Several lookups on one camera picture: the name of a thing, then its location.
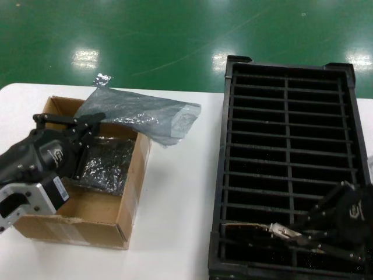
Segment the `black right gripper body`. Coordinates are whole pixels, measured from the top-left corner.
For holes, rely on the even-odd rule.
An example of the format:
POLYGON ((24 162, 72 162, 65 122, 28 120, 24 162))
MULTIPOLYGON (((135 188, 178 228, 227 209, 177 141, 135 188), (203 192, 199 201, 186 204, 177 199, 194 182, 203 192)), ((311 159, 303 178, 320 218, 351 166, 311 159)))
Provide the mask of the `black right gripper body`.
POLYGON ((351 243, 372 239, 372 186, 348 190, 336 205, 338 234, 351 243))

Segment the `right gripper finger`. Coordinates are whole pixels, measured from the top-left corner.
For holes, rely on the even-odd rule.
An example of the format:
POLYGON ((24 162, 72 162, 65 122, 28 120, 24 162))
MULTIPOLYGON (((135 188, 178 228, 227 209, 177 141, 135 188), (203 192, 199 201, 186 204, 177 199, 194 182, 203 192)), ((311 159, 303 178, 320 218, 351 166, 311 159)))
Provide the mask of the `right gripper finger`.
POLYGON ((307 251, 342 260, 363 263, 367 261, 365 244, 353 244, 332 230, 306 230, 294 237, 294 243, 307 251))
POLYGON ((344 195, 354 191, 354 184, 349 183, 348 181, 339 182, 308 211, 306 222, 316 223, 317 221, 326 219, 328 216, 333 216, 337 204, 342 200, 344 195))

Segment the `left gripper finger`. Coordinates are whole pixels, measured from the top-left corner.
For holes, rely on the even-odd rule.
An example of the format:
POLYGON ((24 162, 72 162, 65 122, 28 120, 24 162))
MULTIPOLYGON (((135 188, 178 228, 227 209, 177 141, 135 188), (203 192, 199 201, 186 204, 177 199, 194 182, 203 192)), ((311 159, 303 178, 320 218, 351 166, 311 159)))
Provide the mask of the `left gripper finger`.
POLYGON ((80 124, 92 126, 94 124, 99 124, 103 119, 104 113, 86 114, 81 117, 71 117, 47 113, 35 114, 33 116, 33 120, 36 123, 37 129, 45 129, 47 124, 66 125, 67 127, 80 124))
POLYGON ((93 146, 94 138, 98 135, 98 124, 78 125, 73 129, 72 147, 75 155, 75 169, 72 179, 80 179, 87 162, 89 149, 93 146))

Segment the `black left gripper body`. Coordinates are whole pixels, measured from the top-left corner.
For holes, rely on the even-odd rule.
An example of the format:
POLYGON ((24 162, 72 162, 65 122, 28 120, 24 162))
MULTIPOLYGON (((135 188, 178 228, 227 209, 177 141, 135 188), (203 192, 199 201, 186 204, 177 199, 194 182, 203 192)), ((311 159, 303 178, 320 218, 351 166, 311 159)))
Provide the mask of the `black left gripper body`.
POLYGON ((1 186, 38 183, 51 173, 73 175, 78 148, 61 131, 33 131, 1 155, 1 186))

